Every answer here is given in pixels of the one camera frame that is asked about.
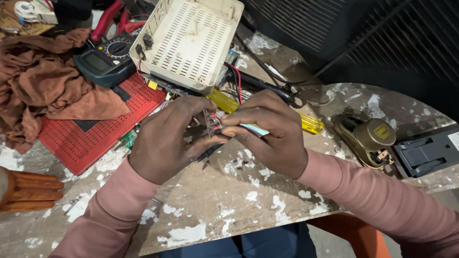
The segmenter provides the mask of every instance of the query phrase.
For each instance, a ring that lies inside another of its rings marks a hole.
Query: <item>pink long-sleeve shirt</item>
[[[308,151],[299,182],[343,205],[401,245],[405,257],[459,257],[459,214],[421,190],[334,156]],[[159,185],[127,160],[92,197],[50,257],[123,257]]]

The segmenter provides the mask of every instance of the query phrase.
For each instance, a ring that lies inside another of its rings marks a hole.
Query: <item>white label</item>
[[[453,142],[456,149],[459,151],[459,132],[448,135],[449,139]]]

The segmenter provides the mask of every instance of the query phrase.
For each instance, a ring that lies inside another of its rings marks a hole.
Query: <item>brown cloth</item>
[[[19,36],[0,42],[0,133],[6,146],[27,152],[50,119],[108,120],[130,112],[112,90],[94,85],[76,69],[71,54],[90,29],[55,39]]]

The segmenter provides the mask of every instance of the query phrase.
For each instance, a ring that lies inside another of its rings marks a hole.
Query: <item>floor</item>
[[[452,210],[459,212],[459,189],[437,192],[431,194],[439,202],[442,202]],[[354,258],[351,245],[346,240],[308,225],[311,238],[317,249],[318,258]],[[384,235],[387,248],[392,258],[401,258],[400,246],[390,237]]]

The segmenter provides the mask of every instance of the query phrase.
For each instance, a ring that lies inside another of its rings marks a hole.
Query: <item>white enclosure with vent slots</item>
[[[236,0],[160,0],[129,54],[140,70],[209,94],[233,40],[244,5]],[[152,37],[146,47],[144,36]]]

